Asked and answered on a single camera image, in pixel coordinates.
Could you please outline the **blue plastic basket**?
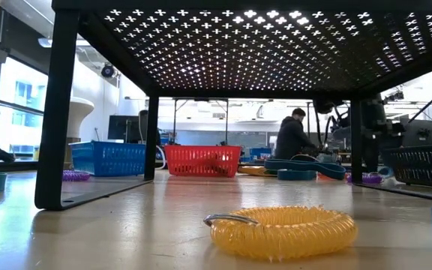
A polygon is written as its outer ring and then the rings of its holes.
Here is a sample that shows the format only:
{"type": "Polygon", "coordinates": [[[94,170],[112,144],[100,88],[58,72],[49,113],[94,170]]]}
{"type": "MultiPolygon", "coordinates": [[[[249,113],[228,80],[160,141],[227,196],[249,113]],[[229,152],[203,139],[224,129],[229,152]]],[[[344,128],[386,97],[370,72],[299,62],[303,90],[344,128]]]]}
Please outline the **blue plastic basket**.
{"type": "Polygon", "coordinates": [[[118,142],[70,144],[73,168],[95,177],[138,176],[144,173],[146,146],[118,142]]]}

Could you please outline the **yellow coil keychain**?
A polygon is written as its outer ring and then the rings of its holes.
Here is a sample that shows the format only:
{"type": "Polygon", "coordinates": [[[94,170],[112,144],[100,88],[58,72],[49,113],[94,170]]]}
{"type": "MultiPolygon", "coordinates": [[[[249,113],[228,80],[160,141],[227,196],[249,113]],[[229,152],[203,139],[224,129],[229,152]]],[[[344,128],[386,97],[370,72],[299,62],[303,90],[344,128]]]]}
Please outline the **yellow coil keychain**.
{"type": "Polygon", "coordinates": [[[331,254],[356,240],[348,214],[322,206],[243,208],[203,219],[214,245],[228,254],[257,260],[292,260],[331,254]]]}

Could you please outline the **purple coil keychain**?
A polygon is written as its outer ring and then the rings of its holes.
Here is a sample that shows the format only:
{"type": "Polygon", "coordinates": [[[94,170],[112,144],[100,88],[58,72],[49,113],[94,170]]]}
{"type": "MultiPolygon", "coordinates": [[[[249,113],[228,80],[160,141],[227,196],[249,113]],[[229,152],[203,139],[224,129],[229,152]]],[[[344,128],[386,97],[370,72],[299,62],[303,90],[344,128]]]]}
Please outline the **purple coil keychain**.
{"type": "Polygon", "coordinates": [[[62,181],[63,182],[86,182],[90,179],[91,175],[87,172],[77,170],[64,170],[62,181]]]}
{"type": "MultiPolygon", "coordinates": [[[[346,181],[353,182],[352,174],[346,174],[346,181]]],[[[383,177],[377,172],[363,172],[362,173],[362,183],[364,184],[379,184],[383,182],[383,177]]]]}

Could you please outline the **red plastic basket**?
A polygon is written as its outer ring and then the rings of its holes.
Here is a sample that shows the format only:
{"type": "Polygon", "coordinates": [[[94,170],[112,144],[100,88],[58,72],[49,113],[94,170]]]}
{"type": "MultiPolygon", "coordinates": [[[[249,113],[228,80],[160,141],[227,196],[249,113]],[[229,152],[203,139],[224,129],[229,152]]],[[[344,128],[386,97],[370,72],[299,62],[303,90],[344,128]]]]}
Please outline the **red plastic basket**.
{"type": "Polygon", "coordinates": [[[164,151],[171,175],[232,178],[239,168],[241,147],[166,145],[164,151]]]}

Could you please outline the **black computer monitor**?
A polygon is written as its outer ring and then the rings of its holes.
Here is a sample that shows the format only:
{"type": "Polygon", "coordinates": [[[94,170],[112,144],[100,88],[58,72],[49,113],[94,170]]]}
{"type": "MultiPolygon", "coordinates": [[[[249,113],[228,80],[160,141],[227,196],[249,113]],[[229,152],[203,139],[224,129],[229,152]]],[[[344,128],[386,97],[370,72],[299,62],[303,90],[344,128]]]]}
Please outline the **black computer monitor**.
{"type": "Polygon", "coordinates": [[[139,143],[140,118],[135,115],[111,115],[109,117],[108,139],[123,140],[124,143],[139,143]]]}
{"type": "Polygon", "coordinates": [[[432,146],[432,121],[413,120],[402,121],[405,128],[403,133],[403,147],[432,146]]]}

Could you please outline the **blue storage bin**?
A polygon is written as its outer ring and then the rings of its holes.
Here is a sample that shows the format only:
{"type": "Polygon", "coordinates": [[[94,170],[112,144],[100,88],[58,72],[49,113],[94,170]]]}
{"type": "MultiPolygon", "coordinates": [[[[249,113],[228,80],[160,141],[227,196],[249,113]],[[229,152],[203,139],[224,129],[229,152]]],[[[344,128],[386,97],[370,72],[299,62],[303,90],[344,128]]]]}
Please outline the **blue storage bin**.
{"type": "Polygon", "coordinates": [[[250,148],[250,161],[264,161],[272,157],[271,148],[250,148]]]}

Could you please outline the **black perforated metal riser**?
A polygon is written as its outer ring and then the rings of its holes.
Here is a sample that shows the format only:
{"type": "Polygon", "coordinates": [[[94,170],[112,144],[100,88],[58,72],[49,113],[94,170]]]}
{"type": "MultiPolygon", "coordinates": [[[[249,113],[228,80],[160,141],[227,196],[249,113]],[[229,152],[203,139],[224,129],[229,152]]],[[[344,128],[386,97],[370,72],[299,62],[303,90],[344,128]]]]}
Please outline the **black perforated metal riser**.
{"type": "Polygon", "coordinates": [[[150,8],[162,11],[189,9],[195,11],[267,11],[271,8],[291,11],[426,11],[432,12],[432,0],[52,0],[55,11],[53,41],[49,65],[46,103],[44,107],[39,165],[34,204],[39,209],[61,211],[100,199],[96,193],[63,200],[62,170],[65,159],[65,140],[68,130],[71,87],[77,35],[82,35],[90,45],[135,83],[149,96],[148,132],[149,148],[145,154],[146,181],[155,177],[155,129],[159,99],[183,98],[287,98],[310,99],[316,94],[292,93],[284,90],[170,90],[158,85],[143,66],[110,34],[98,19],[98,11],[116,8],[121,11],[150,8]]]}

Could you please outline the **white cone desk lamp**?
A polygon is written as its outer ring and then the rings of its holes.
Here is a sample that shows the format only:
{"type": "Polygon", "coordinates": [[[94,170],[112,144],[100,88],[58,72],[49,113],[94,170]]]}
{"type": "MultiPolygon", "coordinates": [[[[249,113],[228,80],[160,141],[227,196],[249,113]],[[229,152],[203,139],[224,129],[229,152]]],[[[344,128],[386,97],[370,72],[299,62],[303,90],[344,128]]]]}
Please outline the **white cone desk lamp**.
{"type": "Polygon", "coordinates": [[[80,143],[80,126],[85,119],[94,109],[94,104],[81,97],[71,97],[69,106],[69,115],[67,120],[67,134],[66,134],[66,149],[64,156],[64,169],[72,170],[72,151],[71,143],[80,143]]]}

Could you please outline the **metal gantry frame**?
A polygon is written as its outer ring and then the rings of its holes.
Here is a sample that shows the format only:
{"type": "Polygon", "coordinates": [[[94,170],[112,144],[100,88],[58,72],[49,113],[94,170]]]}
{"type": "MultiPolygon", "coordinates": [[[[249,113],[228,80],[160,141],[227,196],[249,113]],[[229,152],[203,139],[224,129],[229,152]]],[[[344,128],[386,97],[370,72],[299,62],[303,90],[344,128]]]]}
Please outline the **metal gantry frame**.
{"type": "Polygon", "coordinates": [[[224,112],[226,113],[226,123],[225,123],[225,140],[224,144],[221,145],[228,145],[228,124],[229,124],[229,105],[230,101],[229,98],[225,97],[173,97],[174,100],[174,110],[173,110],[173,125],[172,125],[172,139],[170,140],[170,145],[175,145],[176,143],[176,117],[177,112],[188,102],[188,101],[195,101],[195,102],[210,102],[214,101],[219,107],[221,107],[224,112]],[[178,101],[184,101],[181,106],[178,106],[178,101]],[[223,101],[226,103],[226,106],[221,106],[220,101],[223,101]]]}

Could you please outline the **large yellow crayon box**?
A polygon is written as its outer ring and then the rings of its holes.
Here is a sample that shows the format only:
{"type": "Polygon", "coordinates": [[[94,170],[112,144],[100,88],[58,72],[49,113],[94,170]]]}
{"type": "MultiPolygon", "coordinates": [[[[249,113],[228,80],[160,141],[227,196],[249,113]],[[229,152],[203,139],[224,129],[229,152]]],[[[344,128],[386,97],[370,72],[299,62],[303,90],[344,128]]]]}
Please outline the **large yellow crayon box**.
{"type": "Polygon", "coordinates": [[[278,171],[266,169],[264,166],[240,166],[238,173],[249,176],[277,177],[278,171]]]}

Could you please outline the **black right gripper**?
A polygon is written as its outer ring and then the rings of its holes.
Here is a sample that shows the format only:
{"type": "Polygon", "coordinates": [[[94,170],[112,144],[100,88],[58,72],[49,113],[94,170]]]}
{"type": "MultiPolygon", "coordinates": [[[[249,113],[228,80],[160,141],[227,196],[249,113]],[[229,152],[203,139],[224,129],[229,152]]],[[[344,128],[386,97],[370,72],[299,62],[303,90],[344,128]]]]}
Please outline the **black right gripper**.
{"type": "Polygon", "coordinates": [[[386,118],[381,94],[361,102],[362,132],[368,139],[363,142],[363,159],[368,173],[376,172],[379,162],[379,145],[376,140],[400,136],[404,132],[401,123],[386,118]]]}

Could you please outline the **ceiling light fixture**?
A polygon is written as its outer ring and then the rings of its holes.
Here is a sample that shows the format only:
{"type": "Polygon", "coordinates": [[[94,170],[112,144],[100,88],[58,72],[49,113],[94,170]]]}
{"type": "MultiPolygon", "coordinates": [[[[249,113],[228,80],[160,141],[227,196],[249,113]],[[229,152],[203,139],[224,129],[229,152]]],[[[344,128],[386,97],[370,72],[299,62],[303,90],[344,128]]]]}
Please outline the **ceiling light fixture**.
{"type": "MultiPolygon", "coordinates": [[[[43,48],[51,48],[53,45],[53,39],[40,37],[37,39],[37,41],[43,48]]],[[[90,47],[91,44],[87,40],[77,39],[76,40],[76,46],[77,47],[90,47]]]]}

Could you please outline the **black plastic basket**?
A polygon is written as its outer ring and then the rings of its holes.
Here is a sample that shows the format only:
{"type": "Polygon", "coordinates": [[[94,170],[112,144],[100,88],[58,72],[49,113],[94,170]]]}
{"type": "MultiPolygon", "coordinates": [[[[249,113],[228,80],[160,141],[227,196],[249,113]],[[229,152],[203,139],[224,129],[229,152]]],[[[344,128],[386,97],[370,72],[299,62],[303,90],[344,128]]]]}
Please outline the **black plastic basket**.
{"type": "Polygon", "coordinates": [[[381,157],[397,181],[432,187],[432,145],[389,148],[381,157]]]}

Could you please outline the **person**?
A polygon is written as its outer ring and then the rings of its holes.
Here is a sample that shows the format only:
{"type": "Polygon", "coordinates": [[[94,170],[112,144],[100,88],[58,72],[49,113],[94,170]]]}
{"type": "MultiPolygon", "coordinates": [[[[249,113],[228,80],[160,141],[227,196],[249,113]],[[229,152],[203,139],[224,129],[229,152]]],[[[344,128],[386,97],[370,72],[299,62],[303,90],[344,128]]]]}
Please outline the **person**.
{"type": "Polygon", "coordinates": [[[304,132],[302,121],[305,116],[303,109],[296,108],[292,111],[292,115],[282,120],[274,152],[276,159],[290,160],[295,155],[316,153],[317,146],[304,132]]]}

